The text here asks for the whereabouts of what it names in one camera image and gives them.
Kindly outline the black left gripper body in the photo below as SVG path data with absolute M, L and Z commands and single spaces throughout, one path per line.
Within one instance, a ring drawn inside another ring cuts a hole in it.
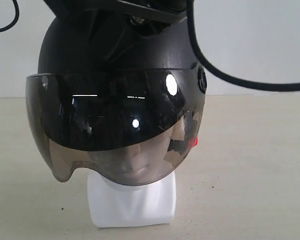
M 45 65 L 189 65 L 183 0 L 48 0 Z

